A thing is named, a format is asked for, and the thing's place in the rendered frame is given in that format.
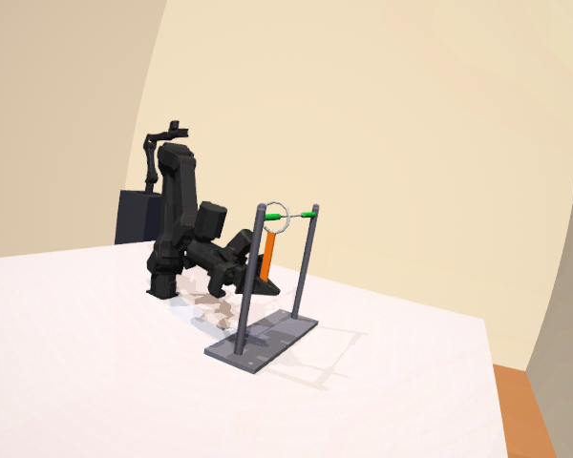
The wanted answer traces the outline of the orange long bar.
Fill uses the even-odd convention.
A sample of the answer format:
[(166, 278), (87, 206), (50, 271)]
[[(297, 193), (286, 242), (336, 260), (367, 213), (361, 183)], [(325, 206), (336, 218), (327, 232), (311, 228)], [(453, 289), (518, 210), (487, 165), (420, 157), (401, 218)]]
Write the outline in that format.
[(264, 257), (263, 257), (263, 262), (262, 262), (260, 278), (266, 282), (267, 282), (267, 278), (268, 278), (268, 274), (269, 274), (269, 268), (270, 268), (270, 264), (271, 264), (271, 258), (272, 258), (276, 234), (284, 232), (287, 229), (287, 227), (289, 226), (289, 222), (290, 222), (290, 212), (289, 212), (287, 206), (285, 206), (281, 201), (272, 200), (272, 201), (267, 202), (265, 204), (265, 206), (267, 207), (267, 205), (270, 205), (273, 203), (280, 204), (281, 206), (283, 206), (286, 209), (287, 219), (286, 219), (286, 225), (278, 231), (269, 230), (264, 224), (263, 228), (267, 231), (267, 236), (266, 236), (265, 251), (264, 251)]

